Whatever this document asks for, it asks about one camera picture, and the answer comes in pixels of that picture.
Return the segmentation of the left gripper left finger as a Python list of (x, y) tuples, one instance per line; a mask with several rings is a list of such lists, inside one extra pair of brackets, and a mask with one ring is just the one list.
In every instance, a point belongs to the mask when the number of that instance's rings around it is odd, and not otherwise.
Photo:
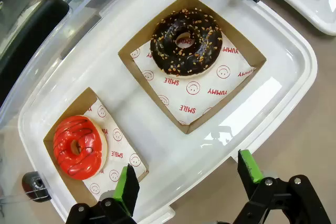
[(132, 217), (139, 190), (134, 168), (128, 164), (121, 172), (113, 197), (105, 198), (92, 207), (85, 203), (73, 205), (66, 223), (135, 223)]

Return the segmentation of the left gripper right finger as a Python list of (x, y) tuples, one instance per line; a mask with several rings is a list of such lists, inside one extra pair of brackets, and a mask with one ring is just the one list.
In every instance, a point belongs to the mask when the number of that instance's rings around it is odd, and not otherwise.
[(234, 223), (264, 223), (272, 210), (281, 210), (289, 223), (330, 223), (309, 178), (295, 175), (287, 182), (266, 177), (249, 150), (238, 151), (237, 171), (248, 201)]

